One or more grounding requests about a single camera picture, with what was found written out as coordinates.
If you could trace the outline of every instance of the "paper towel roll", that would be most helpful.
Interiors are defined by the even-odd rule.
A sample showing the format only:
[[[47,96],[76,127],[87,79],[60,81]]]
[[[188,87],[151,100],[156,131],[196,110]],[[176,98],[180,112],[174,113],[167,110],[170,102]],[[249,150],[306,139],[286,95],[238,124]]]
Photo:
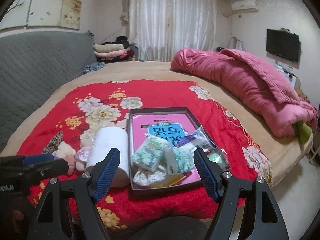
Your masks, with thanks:
[[[91,171],[102,162],[111,148],[120,151],[120,164],[110,187],[124,187],[130,183],[128,167],[128,134],[120,127],[105,127],[97,131],[92,153],[88,157],[85,171]]]

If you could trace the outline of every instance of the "metal screw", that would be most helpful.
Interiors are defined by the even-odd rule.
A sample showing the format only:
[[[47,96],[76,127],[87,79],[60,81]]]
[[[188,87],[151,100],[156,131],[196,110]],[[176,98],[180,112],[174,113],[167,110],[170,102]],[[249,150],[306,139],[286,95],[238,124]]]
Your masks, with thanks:
[[[264,180],[263,177],[257,177],[257,182],[259,182],[259,183],[264,183],[265,180]]]
[[[50,183],[51,184],[56,184],[58,182],[58,179],[57,178],[52,178],[50,179]]]
[[[223,173],[223,177],[231,178],[231,176],[232,176],[232,174],[231,174],[231,172],[229,172],[229,171],[225,171],[225,172]]]
[[[90,177],[90,172],[85,172],[85,173],[82,173],[81,177],[84,178],[84,179],[87,179]]]

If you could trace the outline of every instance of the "white curtain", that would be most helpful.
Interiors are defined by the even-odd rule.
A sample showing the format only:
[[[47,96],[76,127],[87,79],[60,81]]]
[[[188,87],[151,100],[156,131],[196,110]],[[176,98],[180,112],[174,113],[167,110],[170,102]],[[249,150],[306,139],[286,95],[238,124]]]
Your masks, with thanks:
[[[139,59],[171,61],[183,48],[213,50],[217,0],[130,0],[129,42]]]

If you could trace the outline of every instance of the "leopard print fabric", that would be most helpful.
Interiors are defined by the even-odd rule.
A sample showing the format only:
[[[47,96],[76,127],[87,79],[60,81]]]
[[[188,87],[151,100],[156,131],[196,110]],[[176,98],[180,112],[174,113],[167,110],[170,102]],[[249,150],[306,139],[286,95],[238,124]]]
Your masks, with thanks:
[[[46,147],[43,148],[42,154],[50,153],[52,154],[54,151],[58,150],[59,144],[63,141],[63,131],[59,131],[47,144]]]

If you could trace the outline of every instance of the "quilted headboard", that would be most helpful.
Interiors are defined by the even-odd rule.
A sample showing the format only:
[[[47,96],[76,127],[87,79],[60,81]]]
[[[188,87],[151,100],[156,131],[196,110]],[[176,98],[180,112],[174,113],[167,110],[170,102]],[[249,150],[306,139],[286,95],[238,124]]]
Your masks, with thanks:
[[[92,45],[89,32],[40,31],[0,38],[0,152],[55,90],[96,62]]]

